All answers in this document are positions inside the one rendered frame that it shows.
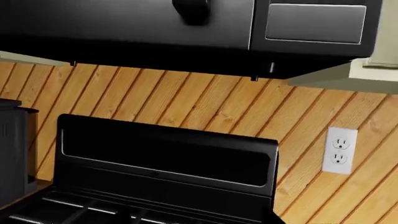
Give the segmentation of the black gas stove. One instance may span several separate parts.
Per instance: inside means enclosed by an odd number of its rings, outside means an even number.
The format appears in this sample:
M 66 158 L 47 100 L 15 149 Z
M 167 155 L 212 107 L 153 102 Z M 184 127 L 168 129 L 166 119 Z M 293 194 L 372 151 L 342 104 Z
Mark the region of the black gas stove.
M 278 161 L 274 139 L 63 114 L 52 184 L 0 224 L 286 224 Z

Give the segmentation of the black over-range microwave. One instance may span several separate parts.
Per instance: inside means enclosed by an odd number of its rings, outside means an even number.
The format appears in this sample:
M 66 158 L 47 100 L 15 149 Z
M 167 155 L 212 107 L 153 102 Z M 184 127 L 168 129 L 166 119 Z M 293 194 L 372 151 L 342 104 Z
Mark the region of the black over-range microwave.
M 382 0 L 0 0 L 0 51 L 285 80 L 369 57 Z

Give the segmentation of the black coffee maker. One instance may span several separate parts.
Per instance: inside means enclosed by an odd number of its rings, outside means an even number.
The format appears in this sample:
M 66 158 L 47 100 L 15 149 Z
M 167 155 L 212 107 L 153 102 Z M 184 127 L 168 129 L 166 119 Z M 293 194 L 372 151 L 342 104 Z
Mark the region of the black coffee maker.
M 38 110 L 0 98 L 0 207 L 37 189 L 35 178 Z

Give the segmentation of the white wall outlet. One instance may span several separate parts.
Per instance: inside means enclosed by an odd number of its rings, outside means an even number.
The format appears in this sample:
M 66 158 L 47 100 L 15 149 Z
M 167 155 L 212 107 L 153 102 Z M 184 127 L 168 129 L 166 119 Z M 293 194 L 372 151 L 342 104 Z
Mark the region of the white wall outlet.
M 350 175 L 358 130 L 329 127 L 323 155 L 322 171 Z

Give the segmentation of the pale green wall cabinet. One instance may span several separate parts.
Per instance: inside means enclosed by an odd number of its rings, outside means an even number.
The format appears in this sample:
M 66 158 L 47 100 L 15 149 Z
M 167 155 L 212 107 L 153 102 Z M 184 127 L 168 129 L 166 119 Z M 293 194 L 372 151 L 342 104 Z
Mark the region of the pale green wall cabinet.
M 398 95 L 398 0 L 382 0 L 373 54 L 288 81 L 290 86 Z

